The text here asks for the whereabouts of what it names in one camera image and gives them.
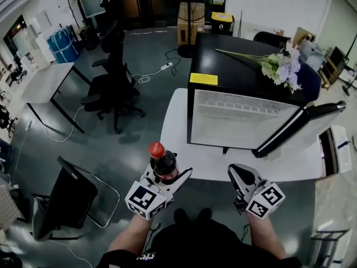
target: black and white marker cube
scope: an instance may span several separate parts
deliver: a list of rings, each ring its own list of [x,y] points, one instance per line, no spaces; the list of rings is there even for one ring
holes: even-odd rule
[[[135,181],[125,201],[127,207],[139,216],[149,220],[165,209],[167,198]]]
[[[284,199],[285,195],[277,184],[271,184],[251,198],[246,210],[260,219],[265,219],[281,205]]]

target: tiled floor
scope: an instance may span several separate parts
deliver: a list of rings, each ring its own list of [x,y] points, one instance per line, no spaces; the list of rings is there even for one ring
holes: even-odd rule
[[[175,41],[176,29],[145,35],[131,35],[127,32],[124,41],[124,61],[128,63],[132,74],[155,73],[167,63],[164,53],[177,47]],[[105,55],[99,48],[91,52],[84,51],[76,66],[92,79],[102,74],[103,69],[93,69],[90,65],[103,57]],[[134,113],[121,116],[119,124],[123,133],[120,136],[114,133],[112,114],[99,121],[94,113],[81,111],[77,121],[85,134],[75,130],[66,143],[51,141],[45,127],[40,123],[35,124],[24,142],[15,177],[25,195],[31,198],[31,193],[50,194],[60,170],[56,159],[62,156],[101,176],[125,197],[133,181],[139,178],[147,166],[147,147],[151,142],[160,139],[163,119],[171,96],[176,88],[186,88],[189,72],[190,60],[183,59],[177,66],[177,75],[172,76],[168,70],[153,76],[147,84],[138,84],[137,88],[141,95],[136,106],[142,108],[147,115],[143,119]],[[344,96],[338,88],[336,84],[330,91],[322,91],[319,102],[343,99]],[[86,84],[77,76],[70,75],[63,83],[61,94],[56,96],[56,100],[74,116],[80,107],[79,99],[85,96],[87,91]],[[347,116],[354,113],[355,103],[356,99],[351,97],[347,110],[336,121],[337,124],[346,126],[349,136],[353,133],[354,119]],[[45,122],[56,130],[49,130],[52,138],[63,140],[69,134],[69,122],[51,104],[37,104],[36,110]],[[18,148],[25,137],[24,124],[29,118],[35,120],[33,114],[25,107],[13,139],[15,156],[18,156]],[[354,216],[352,212],[356,211],[356,204],[350,201],[350,197],[356,198],[354,180],[357,180],[355,174],[347,173],[317,183],[316,226],[330,218],[337,220]],[[287,198],[272,215],[272,221],[288,254],[297,255],[303,261],[308,254],[309,235],[313,225],[315,182],[309,180],[281,183],[280,187]],[[108,212],[114,196],[101,187],[99,191],[99,199],[105,199],[105,205],[100,209]],[[173,211],[178,207],[185,208],[191,217],[197,215],[203,207],[211,207],[215,220],[226,224],[238,236],[242,235],[246,220],[238,215],[233,205],[235,192],[230,183],[190,179],[175,198],[174,204],[162,212],[155,219],[155,223],[161,222],[163,227],[171,224]],[[87,219],[84,228],[76,232],[83,234],[83,238],[63,243],[95,266],[111,240],[127,225],[131,215],[122,200],[108,228],[100,229]],[[355,226],[355,218],[350,223]],[[7,233],[14,251],[23,260],[24,267],[88,267],[85,262],[74,258],[64,246],[51,241],[34,241],[29,231],[30,225],[17,223]],[[357,244],[356,237],[351,244]],[[348,260],[351,262],[354,255],[352,250],[350,251]]]

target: plastic bottle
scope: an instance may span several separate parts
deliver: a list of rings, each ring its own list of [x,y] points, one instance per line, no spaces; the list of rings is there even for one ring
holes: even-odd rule
[[[165,150],[164,146],[159,143],[153,143],[149,147],[151,155],[150,165],[155,176],[160,178],[166,185],[170,185],[175,182],[179,175],[179,167],[175,155]]]

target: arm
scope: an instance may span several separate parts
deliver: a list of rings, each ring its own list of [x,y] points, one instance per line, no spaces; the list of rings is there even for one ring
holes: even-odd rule
[[[151,221],[135,215],[128,227],[110,244],[108,252],[126,250],[140,256],[144,248],[146,237],[151,227]]]
[[[250,213],[247,213],[247,217],[252,245],[269,251],[279,259],[286,258],[284,246],[276,235],[270,219],[261,220]]]

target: fan stand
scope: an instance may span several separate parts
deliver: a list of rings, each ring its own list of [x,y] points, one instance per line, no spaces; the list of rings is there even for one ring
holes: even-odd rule
[[[177,48],[177,53],[182,56],[183,58],[192,58],[194,55],[195,45],[191,44],[191,2],[192,0],[187,1],[187,16],[188,16],[188,34],[189,34],[189,43],[186,45],[181,45]]]

